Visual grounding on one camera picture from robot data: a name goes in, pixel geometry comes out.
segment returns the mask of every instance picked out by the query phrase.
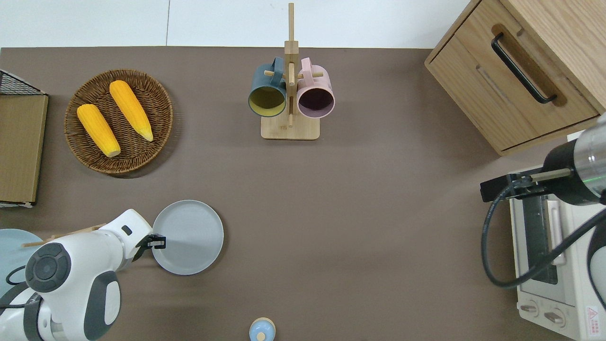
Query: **mug handle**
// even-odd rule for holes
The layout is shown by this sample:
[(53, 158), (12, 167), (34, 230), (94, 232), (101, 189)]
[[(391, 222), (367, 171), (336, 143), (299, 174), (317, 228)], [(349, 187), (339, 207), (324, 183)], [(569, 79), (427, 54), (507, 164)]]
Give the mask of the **mug handle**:
[(313, 86), (313, 76), (311, 74), (311, 59), (309, 57), (301, 60), (301, 73), (303, 74), (303, 84)]
[(280, 85), (282, 75), (284, 74), (284, 59), (280, 57), (274, 58), (271, 68), (273, 69), (273, 76), (271, 76), (270, 84), (277, 87)]

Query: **mug rack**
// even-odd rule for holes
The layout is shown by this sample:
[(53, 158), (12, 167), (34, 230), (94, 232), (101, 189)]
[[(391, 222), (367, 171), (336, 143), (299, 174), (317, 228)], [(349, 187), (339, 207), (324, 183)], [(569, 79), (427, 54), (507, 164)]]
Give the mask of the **mug rack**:
[[(267, 140), (316, 140), (320, 137), (320, 119), (300, 113), (296, 105), (297, 81), (303, 75), (299, 68), (299, 42), (295, 40), (295, 4), (288, 4), (288, 40), (284, 42), (284, 75), (286, 107), (274, 117), (261, 117), (261, 137)], [(266, 76), (273, 72), (265, 71)]]

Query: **oven door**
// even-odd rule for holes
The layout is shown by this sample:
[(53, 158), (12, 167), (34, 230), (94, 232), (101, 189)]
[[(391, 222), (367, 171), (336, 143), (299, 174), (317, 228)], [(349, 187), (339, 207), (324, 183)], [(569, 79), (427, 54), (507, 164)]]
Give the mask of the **oven door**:
[[(561, 201), (554, 195), (512, 199), (510, 203), (516, 273), (520, 276), (562, 241), (562, 231), (567, 228), (560, 218)], [(575, 306), (572, 262), (567, 257), (565, 251), (545, 270), (523, 283), (520, 290)]]

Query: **corn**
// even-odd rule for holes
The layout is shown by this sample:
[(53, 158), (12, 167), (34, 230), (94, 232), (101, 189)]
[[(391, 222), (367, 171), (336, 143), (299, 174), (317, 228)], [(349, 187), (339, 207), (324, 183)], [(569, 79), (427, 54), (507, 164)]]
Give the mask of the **corn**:
[(120, 154), (120, 145), (99, 108), (94, 104), (83, 104), (78, 107), (76, 114), (90, 138), (105, 156), (115, 157)]
[(131, 127), (147, 141), (153, 141), (150, 122), (130, 86), (125, 81), (113, 81), (110, 93)]

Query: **wicker basket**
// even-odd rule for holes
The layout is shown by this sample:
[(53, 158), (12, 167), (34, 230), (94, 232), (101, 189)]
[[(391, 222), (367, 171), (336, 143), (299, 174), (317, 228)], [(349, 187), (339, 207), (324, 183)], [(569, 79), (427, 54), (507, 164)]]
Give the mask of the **wicker basket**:
[[(121, 79), (133, 89), (147, 114), (154, 140), (149, 142), (130, 126), (114, 102), (109, 86)], [(111, 127), (121, 152), (106, 157), (78, 120), (82, 104), (96, 105)], [(105, 174), (125, 174), (149, 163), (166, 145), (173, 126), (173, 106), (168, 93), (157, 80), (136, 70), (110, 70), (87, 81), (73, 95), (65, 111), (65, 137), (70, 149), (85, 166)]]

